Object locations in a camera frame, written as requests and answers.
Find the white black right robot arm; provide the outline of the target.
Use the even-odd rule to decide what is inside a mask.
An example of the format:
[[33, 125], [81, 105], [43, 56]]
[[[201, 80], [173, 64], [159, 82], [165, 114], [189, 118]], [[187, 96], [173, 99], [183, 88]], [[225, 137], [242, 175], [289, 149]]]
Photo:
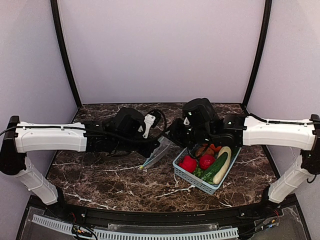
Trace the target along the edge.
[[219, 147], [217, 159], [202, 171], [201, 183], [219, 186], [232, 165], [232, 149], [271, 145], [300, 149], [294, 163], [276, 182], [266, 187], [264, 199], [281, 203], [310, 177], [320, 174], [320, 117], [302, 120], [264, 119], [253, 113], [219, 118], [207, 98], [196, 98], [182, 108], [182, 117], [168, 128], [167, 138], [191, 150], [200, 159], [211, 146]]

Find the white radish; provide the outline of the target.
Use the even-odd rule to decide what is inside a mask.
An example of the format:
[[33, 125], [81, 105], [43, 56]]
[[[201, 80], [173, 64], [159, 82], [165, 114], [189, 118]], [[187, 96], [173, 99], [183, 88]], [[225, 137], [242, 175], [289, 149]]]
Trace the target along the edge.
[[231, 155], [232, 151], [230, 147], [224, 146], [220, 149], [215, 162], [217, 164], [217, 173], [212, 179], [214, 185], [219, 185], [225, 176], [231, 162]]

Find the orange fruit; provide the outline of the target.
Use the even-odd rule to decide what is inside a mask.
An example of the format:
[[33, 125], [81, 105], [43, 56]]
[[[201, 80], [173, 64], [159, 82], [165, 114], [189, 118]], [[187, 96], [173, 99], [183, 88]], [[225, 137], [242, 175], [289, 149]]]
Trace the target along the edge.
[[218, 153], [218, 152], [221, 150], [222, 146], [215, 146], [214, 144], [211, 144], [211, 145], [210, 145], [210, 148], [211, 148], [215, 153]]

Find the clear zip top bag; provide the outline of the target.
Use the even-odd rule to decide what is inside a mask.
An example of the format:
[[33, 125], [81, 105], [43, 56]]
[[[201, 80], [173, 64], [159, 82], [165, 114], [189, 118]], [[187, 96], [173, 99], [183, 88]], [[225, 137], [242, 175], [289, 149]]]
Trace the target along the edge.
[[140, 169], [149, 169], [157, 162], [159, 162], [171, 148], [172, 142], [166, 137], [162, 136], [159, 140], [159, 147], [156, 148], [149, 158], [146, 159], [143, 165], [140, 166]]

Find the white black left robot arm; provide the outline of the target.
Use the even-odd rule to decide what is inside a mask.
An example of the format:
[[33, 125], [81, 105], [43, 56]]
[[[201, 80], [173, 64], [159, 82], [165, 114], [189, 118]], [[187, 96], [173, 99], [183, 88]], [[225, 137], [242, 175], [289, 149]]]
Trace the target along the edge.
[[160, 146], [159, 136], [150, 136], [165, 115], [158, 109], [146, 115], [129, 107], [105, 121], [70, 124], [35, 124], [10, 118], [0, 150], [0, 171], [14, 176], [47, 205], [64, 203], [63, 193], [50, 183], [28, 158], [34, 151], [75, 151], [84, 153], [130, 154], [137, 152], [145, 158]]

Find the green leafy vegetable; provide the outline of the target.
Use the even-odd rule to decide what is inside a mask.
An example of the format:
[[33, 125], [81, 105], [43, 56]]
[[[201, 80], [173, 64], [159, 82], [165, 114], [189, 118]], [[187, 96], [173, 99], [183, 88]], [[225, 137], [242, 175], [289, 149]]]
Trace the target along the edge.
[[234, 156], [236, 156], [239, 151], [241, 150], [241, 148], [237, 147], [237, 148], [234, 148], [232, 151], [231, 151], [231, 157], [233, 158]]

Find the red tomato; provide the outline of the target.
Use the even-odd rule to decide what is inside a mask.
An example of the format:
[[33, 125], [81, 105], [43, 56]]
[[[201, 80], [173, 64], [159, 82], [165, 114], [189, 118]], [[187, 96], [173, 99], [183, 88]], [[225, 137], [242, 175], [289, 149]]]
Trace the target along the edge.
[[189, 173], [193, 173], [197, 168], [197, 161], [189, 155], [186, 155], [183, 160], [179, 162], [178, 166]]

